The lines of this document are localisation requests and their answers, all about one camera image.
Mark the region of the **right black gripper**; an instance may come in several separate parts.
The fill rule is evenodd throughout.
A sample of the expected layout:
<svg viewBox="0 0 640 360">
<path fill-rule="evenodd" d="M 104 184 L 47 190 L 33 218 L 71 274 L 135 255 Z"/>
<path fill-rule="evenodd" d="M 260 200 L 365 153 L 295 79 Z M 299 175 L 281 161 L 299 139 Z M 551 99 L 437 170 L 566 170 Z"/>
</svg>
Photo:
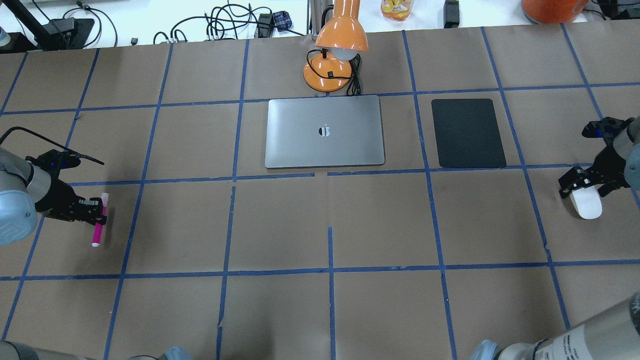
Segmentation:
<svg viewBox="0 0 640 360">
<path fill-rule="evenodd" d="M 608 174 L 597 170 L 595 167 L 584 169 L 572 167 L 558 179 L 560 198 L 568 198 L 576 189 L 595 187 L 600 185 L 598 194 L 605 198 L 613 191 L 624 187 L 624 177 L 619 173 Z"/>
</svg>

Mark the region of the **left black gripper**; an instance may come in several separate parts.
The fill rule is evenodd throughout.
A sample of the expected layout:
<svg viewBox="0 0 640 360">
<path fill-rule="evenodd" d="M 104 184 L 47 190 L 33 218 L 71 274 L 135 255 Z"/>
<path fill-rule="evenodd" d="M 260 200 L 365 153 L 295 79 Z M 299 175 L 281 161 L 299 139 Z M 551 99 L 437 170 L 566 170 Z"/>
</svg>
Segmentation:
<svg viewBox="0 0 640 360">
<path fill-rule="evenodd" d="M 105 207 L 105 201 L 102 198 L 86 199 L 78 197 L 66 205 L 60 205 L 48 210 L 46 218 L 68 223 L 82 222 L 92 226 L 104 226 L 108 220 L 106 215 L 102 215 L 102 209 Z"/>
</svg>

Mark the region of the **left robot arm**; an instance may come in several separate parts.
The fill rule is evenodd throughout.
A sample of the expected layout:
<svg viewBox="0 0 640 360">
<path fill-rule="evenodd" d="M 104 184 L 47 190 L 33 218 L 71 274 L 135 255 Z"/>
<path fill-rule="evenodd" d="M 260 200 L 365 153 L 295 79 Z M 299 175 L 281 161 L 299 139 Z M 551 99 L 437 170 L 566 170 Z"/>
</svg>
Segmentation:
<svg viewBox="0 0 640 360">
<path fill-rule="evenodd" d="M 2 148 L 0 154 L 0 237 L 1 244 L 23 240 L 38 226 L 38 216 L 93 226 L 107 223 L 106 202 L 98 197 L 79 196 L 62 181 L 61 170 L 71 169 L 86 158 L 73 150 L 55 150 L 38 157 L 18 157 Z"/>
</svg>

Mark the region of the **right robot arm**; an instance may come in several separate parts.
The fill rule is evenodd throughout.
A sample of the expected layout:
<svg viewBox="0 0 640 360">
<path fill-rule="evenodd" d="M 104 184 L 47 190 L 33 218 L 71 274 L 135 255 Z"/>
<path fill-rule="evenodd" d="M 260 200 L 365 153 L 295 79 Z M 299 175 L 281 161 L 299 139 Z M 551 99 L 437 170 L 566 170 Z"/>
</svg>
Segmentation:
<svg viewBox="0 0 640 360">
<path fill-rule="evenodd" d="M 558 193 L 570 199 L 578 216 L 594 220 L 602 214 L 602 198 L 621 188 L 639 188 L 638 117 L 604 117 L 590 121 L 585 138 L 601 138 L 605 148 L 592 166 L 574 166 L 558 179 Z M 566 332 L 538 342 L 516 342 L 505 348 L 485 339 L 472 360 L 637 360 L 640 355 L 639 293 L 572 326 Z"/>
</svg>

